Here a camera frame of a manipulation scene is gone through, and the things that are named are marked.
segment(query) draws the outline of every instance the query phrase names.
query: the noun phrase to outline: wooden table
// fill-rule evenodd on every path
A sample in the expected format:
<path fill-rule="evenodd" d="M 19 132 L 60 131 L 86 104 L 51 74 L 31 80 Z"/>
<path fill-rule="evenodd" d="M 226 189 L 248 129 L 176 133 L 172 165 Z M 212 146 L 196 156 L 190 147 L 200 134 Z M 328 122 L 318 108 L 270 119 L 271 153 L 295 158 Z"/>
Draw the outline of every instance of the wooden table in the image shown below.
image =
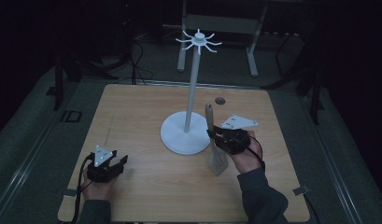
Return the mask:
<path fill-rule="evenodd" d="M 215 176 L 208 167 L 209 147 L 184 156 L 162 142 L 162 123 L 186 111 L 188 94 L 187 87 L 107 85 L 68 188 L 76 188 L 82 161 L 99 145 L 118 150 L 118 159 L 129 155 L 113 192 L 113 221 L 247 221 L 232 160 L 228 159 L 227 170 Z M 223 97 L 226 104 L 215 104 L 216 97 Z M 259 122 L 249 130 L 262 144 L 269 184 L 288 198 L 289 221 L 307 221 L 304 198 L 292 192 L 300 186 L 267 92 L 197 88 L 193 112 L 204 116 L 206 103 L 213 105 L 216 125 L 232 114 Z M 71 220 L 74 202 L 75 198 L 64 196 L 58 213 L 61 221 Z"/>

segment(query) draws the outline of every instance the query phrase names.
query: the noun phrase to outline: metal frame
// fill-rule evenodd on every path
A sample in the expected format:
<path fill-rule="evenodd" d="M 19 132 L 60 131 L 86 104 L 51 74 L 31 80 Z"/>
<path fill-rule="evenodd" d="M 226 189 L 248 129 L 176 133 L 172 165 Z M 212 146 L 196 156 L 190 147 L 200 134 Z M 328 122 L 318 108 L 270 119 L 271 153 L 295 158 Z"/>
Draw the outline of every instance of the metal frame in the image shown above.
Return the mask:
<path fill-rule="evenodd" d="M 263 7 L 262 14 L 257 20 L 194 15 L 187 14 L 187 0 L 183 0 L 181 25 L 182 31 L 186 31 L 187 29 L 201 29 L 216 32 L 231 32 L 253 35 L 251 44 L 249 47 L 246 47 L 246 55 L 248 58 L 249 72 L 252 77 L 256 77 L 258 75 L 258 70 L 255 63 L 254 50 L 257 45 L 258 38 L 261 34 L 266 11 L 267 6 Z M 184 48 L 186 48 L 185 43 L 181 43 L 178 55 L 178 72 L 183 72 L 185 70 L 186 50 L 184 50 Z"/>

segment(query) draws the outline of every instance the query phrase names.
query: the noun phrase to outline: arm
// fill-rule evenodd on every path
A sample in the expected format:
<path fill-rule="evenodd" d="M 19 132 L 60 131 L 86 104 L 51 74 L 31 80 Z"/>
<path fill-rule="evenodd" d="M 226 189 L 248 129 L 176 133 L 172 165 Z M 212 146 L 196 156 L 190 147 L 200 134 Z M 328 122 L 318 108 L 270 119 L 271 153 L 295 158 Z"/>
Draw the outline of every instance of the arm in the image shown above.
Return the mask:
<path fill-rule="evenodd" d="M 83 204 L 79 224 L 111 223 L 111 203 L 109 202 L 112 187 L 116 181 L 113 178 L 108 183 L 94 183 L 87 177 L 87 169 L 83 171 L 85 182 L 82 184 Z"/>
<path fill-rule="evenodd" d="M 241 174 L 237 179 L 249 223 L 288 223 L 283 215 L 288 200 L 269 187 L 262 168 Z"/>
<path fill-rule="evenodd" d="M 254 132 L 248 135 L 255 138 Z M 261 146 L 253 138 L 249 148 L 262 157 Z M 240 175 L 237 177 L 242 190 L 243 207 L 249 223 L 288 223 L 284 212 L 288 206 L 287 198 L 269 187 L 258 159 L 248 150 L 240 154 L 228 154 Z"/>

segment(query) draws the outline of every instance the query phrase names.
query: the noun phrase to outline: small brown object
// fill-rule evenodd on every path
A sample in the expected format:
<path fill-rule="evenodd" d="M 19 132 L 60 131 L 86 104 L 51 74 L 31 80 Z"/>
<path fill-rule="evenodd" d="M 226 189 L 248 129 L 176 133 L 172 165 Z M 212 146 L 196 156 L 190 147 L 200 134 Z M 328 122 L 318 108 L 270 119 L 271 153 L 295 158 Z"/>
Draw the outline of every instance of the small brown object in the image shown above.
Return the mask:
<path fill-rule="evenodd" d="M 215 102 L 217 103 L 217 105 L 224 105 L 226 101 L 223 97 L 217 97 Z"/>

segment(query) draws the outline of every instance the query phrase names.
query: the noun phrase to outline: person's right hand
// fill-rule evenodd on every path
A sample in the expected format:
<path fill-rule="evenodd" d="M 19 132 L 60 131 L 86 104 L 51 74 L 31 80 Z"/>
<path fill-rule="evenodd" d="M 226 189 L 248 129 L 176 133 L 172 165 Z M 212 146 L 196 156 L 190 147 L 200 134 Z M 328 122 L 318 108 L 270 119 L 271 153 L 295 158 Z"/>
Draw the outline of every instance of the person's right hand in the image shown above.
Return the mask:
<path fill-rule="evenodd" d="M 255 133 L 253 131 L 248 131 L 248 135 L 255 138 Z M 255 139 L 250 137 L 249 148 L 257 153 L 258 156 L 262 156 L 261 146 L 255 141 Z M 234 165 L 240 174 L 261 168 L 261 164 L 258 159 L 248 150 L 244 150 L 242 153 L 232 155 L 226 153 L 234 161 Z"/>
<path fill-rule="evenodd" d="M 118 177 L 111 179 L 108 183 L 92 182 L 88 178 L 88 168 L 83 170 L 83 179 L 85 182 L 82 184 L 82 193 L 85 200 L 103 200 L 109 201 L 111 197 L 112 187 Z"/>

